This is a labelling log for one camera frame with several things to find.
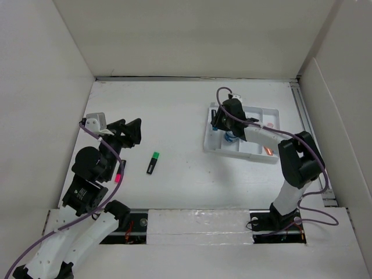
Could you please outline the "black highlighter blue cap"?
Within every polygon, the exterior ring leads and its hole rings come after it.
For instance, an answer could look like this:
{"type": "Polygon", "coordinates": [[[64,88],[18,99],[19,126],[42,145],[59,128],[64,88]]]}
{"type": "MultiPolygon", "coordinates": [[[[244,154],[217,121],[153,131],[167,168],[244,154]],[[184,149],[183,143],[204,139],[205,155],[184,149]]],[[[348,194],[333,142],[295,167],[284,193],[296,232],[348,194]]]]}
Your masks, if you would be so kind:
{"type": "Polygon", "coordinates": [[[216,127],[216,115],[217,115],[217,111],[215,109],[212,109],[211,110],[211,125],[212,125],[212,130],[213,131],[217,131],[218,128],[216,127]]]}

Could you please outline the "small blue cleaning gel jar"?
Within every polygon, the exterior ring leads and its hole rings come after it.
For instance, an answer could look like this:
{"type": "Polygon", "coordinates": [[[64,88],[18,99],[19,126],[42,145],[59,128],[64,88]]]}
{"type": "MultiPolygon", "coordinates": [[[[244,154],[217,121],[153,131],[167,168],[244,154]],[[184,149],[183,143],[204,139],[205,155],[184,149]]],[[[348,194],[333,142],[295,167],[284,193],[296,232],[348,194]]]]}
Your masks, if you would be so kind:
{"type": "Polygon", "coordinates": [[[238,137],[236,137],[231,131],[226,131],[225,135],[224,135],[224,138],[229,143],[233,143],[236,140],[238,140],[238,137]]]}

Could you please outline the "black highlighter with barcode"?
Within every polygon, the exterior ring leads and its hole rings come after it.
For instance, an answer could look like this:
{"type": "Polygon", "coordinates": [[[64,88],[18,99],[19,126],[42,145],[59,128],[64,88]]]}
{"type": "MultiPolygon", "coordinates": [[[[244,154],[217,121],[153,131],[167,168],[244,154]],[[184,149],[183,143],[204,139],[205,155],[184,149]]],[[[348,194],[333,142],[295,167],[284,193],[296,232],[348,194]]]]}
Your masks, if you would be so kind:
{"type": "Polygon", "coordinates": [[[159,155],[160,155],[159,152],[154,152],[153,153],[153,155],[151,157],[151,160],[149,162],[148,168],[146,170],[146,173],[147,174],[151,175],[153,173],[153,170],[154,170],[154,168],[156,166],[156,163],[158,161],[159,155]]]}

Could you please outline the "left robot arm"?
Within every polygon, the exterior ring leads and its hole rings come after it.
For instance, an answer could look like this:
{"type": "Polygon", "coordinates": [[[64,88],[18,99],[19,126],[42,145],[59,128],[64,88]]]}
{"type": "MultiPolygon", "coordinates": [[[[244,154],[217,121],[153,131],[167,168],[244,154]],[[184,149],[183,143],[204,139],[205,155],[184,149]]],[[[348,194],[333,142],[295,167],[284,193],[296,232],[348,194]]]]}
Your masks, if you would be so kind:
{"type": "Polygon", "coordinates": [[[74,176],[58,209],[51,231],[24,251],[39,247],[34,257],[19,265],[18,257],[5,277],[74,278],[87,256],[114,230],[124,230],[130,222],[130,208],[114,200],[118,191],[103,186],[115,170],[124,173],[120,152],[141,142],[142,120],[124,119],[106,123],[104,113],[91,113],[79,127],[99,141],[99,147],[78,151],[71,168],[74,176]]]}

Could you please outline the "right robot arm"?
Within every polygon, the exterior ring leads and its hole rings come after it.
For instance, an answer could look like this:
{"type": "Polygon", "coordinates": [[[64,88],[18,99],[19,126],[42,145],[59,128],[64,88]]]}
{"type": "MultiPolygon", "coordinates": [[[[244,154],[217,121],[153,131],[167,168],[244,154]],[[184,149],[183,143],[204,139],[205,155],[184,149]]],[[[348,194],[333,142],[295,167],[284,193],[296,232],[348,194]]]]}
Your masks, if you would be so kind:
{"type": "Polygon", "coordinates": [[[268,147],[277,153],[283,185],[270,204],[269,213],[256,221],[254,231],[279,231],[295,221],[295,214],[307,187],[320,174],[327,176],[324,160],[314,138],[307,131],[291,134],[265,126],[258,119],[245,116],[238,98],[230,98],[211,112],[210,125],[223,131],[232,140],[238,139],[268,147]]]}

